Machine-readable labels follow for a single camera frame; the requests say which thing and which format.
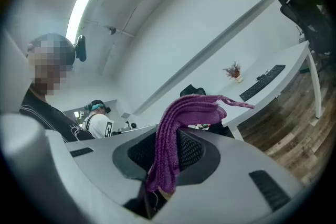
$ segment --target keyboard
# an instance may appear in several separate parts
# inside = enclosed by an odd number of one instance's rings
[[[251,88],[243,92],[240,97],[245,102],[251,97],[255,96],[258,92],[260,92],[264,87],[266,87],[273,79],[276,78],[283,70],[284,65],[275,65],[267,74],[265,74],[256,84],[254,84]]]

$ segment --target white pot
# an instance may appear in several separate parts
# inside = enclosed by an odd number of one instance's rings
[[[244,78],[241,75],[239,75],[237,78],[235,78],[235,80],[237,83],[241,83],[244,80]]]

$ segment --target purple scarf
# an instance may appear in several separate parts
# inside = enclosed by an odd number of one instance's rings
[[[146,182],[147,191],[156,191],[159,186],[166,193],[175,189],[176,176],[180,172],[176,131],[181,126],[219,123],[226,117],[226,111],[217,100],[231,106],[254,108],[222,95],[190,94],[175,100],[165,110],[157,128],[155,160]]]

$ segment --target black shirt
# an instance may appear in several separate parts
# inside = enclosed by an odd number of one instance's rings
[[[94,139],[91,133],[83,130],[58,109],[38,99],[30,90],[23,99],[20,113],[34,118],[45,129],[59,132],[64,142]]]

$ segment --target desk leg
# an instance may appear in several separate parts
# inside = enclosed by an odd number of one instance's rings
[[[230,131],[231,131],[231,133],[232,133],[232,135],[235,139],[244,141],[244,139],[243,139],[240,131],[238,130],[237,126],[229,125],[228,127],[229,127],[229,129],[230,129]]]
[[[319,76],[317,74],[316,66],[313,57],[310,52],[306,57],[306,61],[310,70],[311,80],[313,82],[314,94],[315,94],[315,116],[319,119],[322,115],[322,100]]]

